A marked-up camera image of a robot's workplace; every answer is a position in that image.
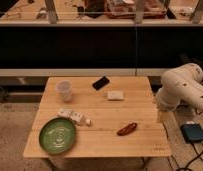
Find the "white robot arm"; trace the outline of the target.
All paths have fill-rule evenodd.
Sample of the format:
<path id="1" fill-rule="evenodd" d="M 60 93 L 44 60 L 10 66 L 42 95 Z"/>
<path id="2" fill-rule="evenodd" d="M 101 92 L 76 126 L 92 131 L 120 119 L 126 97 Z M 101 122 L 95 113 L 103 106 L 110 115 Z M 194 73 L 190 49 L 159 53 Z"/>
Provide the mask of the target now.
<path id="1" fill-rule="evenodd" d="M 173 111 L 183 100 L 203 113 L 202 79 L 203 70 L 195 63 L 187 63 L 164 72 L 161 77 L 162 87 L 155 95 L 158 109 Z"/>

